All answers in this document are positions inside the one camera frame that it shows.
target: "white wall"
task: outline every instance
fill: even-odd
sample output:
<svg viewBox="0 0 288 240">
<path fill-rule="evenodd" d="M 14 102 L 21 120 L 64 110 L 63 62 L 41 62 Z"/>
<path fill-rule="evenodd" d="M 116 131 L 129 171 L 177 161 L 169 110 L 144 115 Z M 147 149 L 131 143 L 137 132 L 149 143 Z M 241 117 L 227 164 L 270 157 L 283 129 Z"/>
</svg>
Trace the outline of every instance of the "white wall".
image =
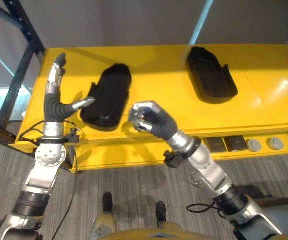
<svg viewBox="0 0 288 240">
<path fill-rule="evenodd" d="M 187 44 L 204 0 L 22 0 L 46 48 Z M 198 43 L 288 43 L 288 0 L 214 0 Z M 0 18 L 0 55 L 15 70 L 26 47 Z M 24 83 L 39 72 L 33 58 Z M 0 66 L 0 87 L 12 77 Z"/>
</svg>

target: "black cable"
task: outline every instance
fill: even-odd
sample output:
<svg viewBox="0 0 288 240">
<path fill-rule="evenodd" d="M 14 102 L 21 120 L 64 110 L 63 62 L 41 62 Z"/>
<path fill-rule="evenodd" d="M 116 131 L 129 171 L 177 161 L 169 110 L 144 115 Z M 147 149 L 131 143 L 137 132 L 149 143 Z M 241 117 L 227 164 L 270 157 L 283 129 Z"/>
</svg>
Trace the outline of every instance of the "black cable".
<svg viewBox="0 0 288 240">
<path fill-rule="evenodd" d="M 56 232 L 54 233 L 53 237 L 52 237 L 52 240 L 55 239 L 56 235 L 58 234 L 64 220 L 66 219 L 67 215 L 69 214 L 70 212 L 70 209 L 71 209 L 71 206 L 72 206 L 72 203 L 73 203 L 73 200 L 74 200 L 74 197 L 75 197 L 75 193 L 76 193 L 76 188 L 77 188 L 77 185 L 78 185 L 78 157 L 76 155 L 76 145 L 75 145 L 75 152 L 74 152 L 74 156 L 75 156 L 75 161 L 76 161 L 76 176 L 75 176 L 75 183 L 74 183 L 74 190 L 73 190 L 73 195 L 72 195 L 72 198 L 70 200 L 70 203 L 68 205 L 68 208 L 66 210 L 66 213 L 65 215 L 63 216 L 62 218 L 62 221 L 60 222 L 60 224 L 58 225 L 57 229 L 56 229 Z"/>
<path fill-rule="evenodd" d="M 30 143 L 34 144 L 35 146 L 39 146 L 39 144 L 36 141 L 28 139 L 28 138 L 25 138 L 24 136 L 26 134 L 28 134 L 29 132 L 31 132 L 31 131 L 38 131 L 38 132 L 42 133 L 42 131 L 40 131 L 40 130 L 35 128 L 36 126 L 38 126 L 38 125 L 40 125 L 42 123 L 44 123 L 44 121 L 39 121 L 38 123 L 35 123 L 33 126 L 29 127 L 27 130 L 25 130 L 24 132 L 22 132 L 19 135 L 18 140 L 19 141 L 27 141 L 27 142 L 30 142 Z"/>
<path fill-rule="evenodd" d="M 72 125 L 74 125 L 75 127 L 78 127 L 74 122 L 72 122 L 72 121 L 64 121 L 65 123 L 69 123 L 69 124 L 72 124 Z"/>
<path fill-rule="evenodd" d="M 186 207 L 186 210 L 191 212 L 191 213 L 195 213 L 195 214 L 202 214 L 202 213 L 205 213 L 207 211 L 209 211 L 210 209 L 214 209 L 214 210 L 217 210 L 217 214 L 222 218 L 222 219 L 225 219 L 226 218 L 221 214 L 223 211 L 221 209 L 219 209 L 218 207 L 215 207 L 215 202 L 213 202 L 211 205 L 208 205 L 208 204 L 204 204 L 204 203 L 195 203 L 195 204 L 191 204 L 191 205 L 188 205 Z M 203 207 L 206 207 L 202 210 L 192 210 L 190 208 L 192 207 L 197 207 L 197 206 L 203 206 Z"/>
</svg>

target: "black boot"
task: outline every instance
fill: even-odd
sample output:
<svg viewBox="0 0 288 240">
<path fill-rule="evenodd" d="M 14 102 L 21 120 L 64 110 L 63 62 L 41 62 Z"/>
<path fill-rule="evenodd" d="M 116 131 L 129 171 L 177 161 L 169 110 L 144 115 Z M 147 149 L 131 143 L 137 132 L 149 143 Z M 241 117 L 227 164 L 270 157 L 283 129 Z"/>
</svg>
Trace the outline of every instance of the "black boot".
<svg viewBox="0 0 288 240">
<path fill-rule="evenodd" d="M 110 212 L 110 213 L 112 212 L 113 197 L 112 197 L 112 194 L 110 192 L 104 193 L 102 206 L 103 206 L 103 212 Z"/>
<path fill-rule="evenodd" d="M 166 222 L 166 206 L 164 202 L 159 201 L 156 204 L 156 218 L 157 218 L 157 228 L 160 228 L 160 222 Z"/>
</svg>

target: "yellow table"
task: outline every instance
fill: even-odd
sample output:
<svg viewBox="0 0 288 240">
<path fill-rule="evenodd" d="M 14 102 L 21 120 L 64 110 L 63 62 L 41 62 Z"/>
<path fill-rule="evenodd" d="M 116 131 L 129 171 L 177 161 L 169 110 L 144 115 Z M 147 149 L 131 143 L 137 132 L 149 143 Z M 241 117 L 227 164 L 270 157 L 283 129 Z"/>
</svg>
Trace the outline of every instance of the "yellow table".
<svg viewBox="0 0 288 240">
<path fill-rule="evenodd" d="M 26 116 L 19 133 L 44 119 L 45 86 L 56 57 L 65 52 L 66 75 L 61 85 L 61 100 L 71 103 L 87 96 L 92 82 L 115 63 L 129 66 L 132 74 L 130 96 L 115 131 L 90 128 L 75 114 L 81 129 L 77 148 L 81 170 L 125 166 L 144 166 L 163 162 L 167 145 L 148 133 L 137 133 L 129 123 L 128 110 L 138 101 L 154 100 L 169 112 L 181 130 L 192 136 L 224 137 L 244 135 L 262 144 L 260 152 L 224 152 L 216 160 L 288 154 L 288 45 L 199 45 L 216 55 L 221 65 L 228 64 L 238 95 L 222 104 L 201 101 L 192 86 L 187 66 L 191 46 L 125 46 L 48 49 L 36 80 Z M 38 132 L 27 138 L 36 139 Z M 278 137 L 280 151 L 267 141 Z M 31 153 L 29 142 L 16 141 L 12 147 Z"/>
</svg>

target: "robotic arm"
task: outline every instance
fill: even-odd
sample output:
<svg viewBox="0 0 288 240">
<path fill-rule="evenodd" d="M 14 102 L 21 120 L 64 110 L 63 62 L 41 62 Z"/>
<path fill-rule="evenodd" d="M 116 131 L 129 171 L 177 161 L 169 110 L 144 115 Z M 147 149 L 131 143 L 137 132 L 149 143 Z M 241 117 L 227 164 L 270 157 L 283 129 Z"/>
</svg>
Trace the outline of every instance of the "robotic arm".
<svg viewBox="0 0 288 240">
<path fill-rule="evenodd" d="M 67 156 L 63 144 L 69 140 L 64 136 L 63 122 L 95 102 L 93 97 L 87 97 L 72 104 L 61 103 L 65 57 L 61 54 L 52 65 L 44 99 L 43 137 L 38 139 L 35 166 L 23 184 L 13 210 L 0 223 L 0 240 L 43 239 L 36 231 L 42 226 L 59 168 Z"/>
<path fill-rule="evenodd" d="M 156 102 L 134 104 L 129 121 L 137 131 L 146 131 L 168 143 L 172 153 L 165 152 L 164 162 L 171 168 L 182 165 L 189 181 L 204 190 L 234 225 L 238 239 L 267 240 L 282 234 L 264 211 L 233 185 L 201 140 L 178 130 L 174 119 Z"/>
</svg>

